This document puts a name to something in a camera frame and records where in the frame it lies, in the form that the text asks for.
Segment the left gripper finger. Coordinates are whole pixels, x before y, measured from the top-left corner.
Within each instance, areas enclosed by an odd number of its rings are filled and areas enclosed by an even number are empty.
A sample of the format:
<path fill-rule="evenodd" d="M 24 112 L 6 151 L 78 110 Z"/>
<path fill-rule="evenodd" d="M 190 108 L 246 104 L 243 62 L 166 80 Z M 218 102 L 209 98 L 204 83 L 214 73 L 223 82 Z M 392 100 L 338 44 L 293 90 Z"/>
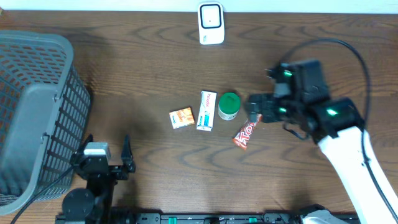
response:
<path fill-rule="evenodd" d="M 121 160 L 125 166 L 128 167 L 134 166 L 133 156 L 131 152 L 131 145 L 130 145 L 130 137 L 128 134 L 124 138 Z"/>
<path fill-rule="evenodd" d="M 93 141 L 93 135 L 89 134 L 88 137 L 83 141 L 81 146 L 78 148 L 77 152 L 84 152 L 87 145 Z"/>

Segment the red Top chocolate bar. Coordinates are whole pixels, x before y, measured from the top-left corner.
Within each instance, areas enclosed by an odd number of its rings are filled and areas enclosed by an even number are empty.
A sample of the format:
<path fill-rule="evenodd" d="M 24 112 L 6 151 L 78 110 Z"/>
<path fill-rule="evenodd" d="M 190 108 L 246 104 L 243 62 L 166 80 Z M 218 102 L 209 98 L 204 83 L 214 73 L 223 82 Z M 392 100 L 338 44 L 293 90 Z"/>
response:
<path fill-rule="evenodd" d="M 248 142 L 252 136 L 253 131 L 255 130 L 255 127 L 261 119 L 261 114 L 257 114 L 254 121 L 251 121 L 248 118 L 244 125 L 241 127 L 241 129 L 237 132 L 235 137 L 232 138 L 233 143 L 245 151 L 248 147 Z"/>

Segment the green lid jar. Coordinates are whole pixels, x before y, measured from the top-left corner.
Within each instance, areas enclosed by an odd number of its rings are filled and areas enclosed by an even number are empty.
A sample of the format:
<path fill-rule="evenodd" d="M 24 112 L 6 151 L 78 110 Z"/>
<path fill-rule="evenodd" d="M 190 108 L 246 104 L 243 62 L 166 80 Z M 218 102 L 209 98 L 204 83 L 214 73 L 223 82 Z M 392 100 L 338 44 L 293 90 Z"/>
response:
<path fill-rule="evenodd" d="M 231 121 L 237 116 L 240 106 L 240 97 L 233 92 L 227 92 L 219 100 L 218 115 L 225 121 Z"/>

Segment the white Panadol box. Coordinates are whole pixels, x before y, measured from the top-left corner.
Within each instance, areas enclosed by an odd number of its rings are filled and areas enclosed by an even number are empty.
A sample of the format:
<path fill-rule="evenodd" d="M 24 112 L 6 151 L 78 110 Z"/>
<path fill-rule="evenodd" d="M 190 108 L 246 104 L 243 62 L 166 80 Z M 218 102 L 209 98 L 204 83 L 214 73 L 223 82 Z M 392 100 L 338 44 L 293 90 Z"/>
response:
<path fill-rule="evenodd" d="M 217 93 L 212 91 L 201 92 L 200 110 L 198 114 L 197 130 L 209 131 L 213 129 Z"/>

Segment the orange small packet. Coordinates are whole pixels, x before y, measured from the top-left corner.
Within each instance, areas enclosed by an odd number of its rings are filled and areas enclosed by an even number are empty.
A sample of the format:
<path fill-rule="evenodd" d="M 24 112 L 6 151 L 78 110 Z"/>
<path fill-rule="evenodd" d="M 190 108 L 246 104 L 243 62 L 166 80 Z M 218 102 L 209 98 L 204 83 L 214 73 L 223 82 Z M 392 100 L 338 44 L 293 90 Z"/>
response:
<path fill-rule="evenodd" d="M 191 107 L 183 108 L 169 113 L 173 129 L 178 129 L 195 124 Z"/>

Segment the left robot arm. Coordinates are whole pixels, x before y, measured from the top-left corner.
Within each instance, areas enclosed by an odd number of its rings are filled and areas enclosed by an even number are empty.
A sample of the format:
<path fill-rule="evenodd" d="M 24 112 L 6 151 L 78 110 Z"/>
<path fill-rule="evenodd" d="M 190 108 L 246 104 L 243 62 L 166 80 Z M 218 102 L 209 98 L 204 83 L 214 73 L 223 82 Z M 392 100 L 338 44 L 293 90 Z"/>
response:
<path fill-rule="evenodd" d="M 120 180 L 128 180 L 136 171 L 131 152 L 130 137 L 124 138 L 121 165 L 111 165 L 109 144 L 94 142 L 89 135 L 71 156 L 73 171 L 83 180 L 85 188 L 71 190 L 63 199 L 61 223 L 135 223 L 130 211 L 112 206 L 114 187 Z"/>

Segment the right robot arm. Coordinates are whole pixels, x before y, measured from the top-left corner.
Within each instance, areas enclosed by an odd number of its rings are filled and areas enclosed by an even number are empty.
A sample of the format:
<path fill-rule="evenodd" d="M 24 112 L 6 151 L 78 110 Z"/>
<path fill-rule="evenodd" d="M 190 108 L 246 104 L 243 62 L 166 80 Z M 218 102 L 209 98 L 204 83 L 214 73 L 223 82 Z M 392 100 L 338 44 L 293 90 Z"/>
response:
<path fill-rule="evenodd" d="M 336 170 L 361 223 L 397 223 L 397 195 L 379 165 L 369 133 L 349 98 L 334 100 L 319 60 L 280 63 L 269 75 L 273 93 L 246 102 L 250 120 L 282 122 L 299 139 L 312 138 Z M 296 124 L 305 133 L 289 130 Z"/>

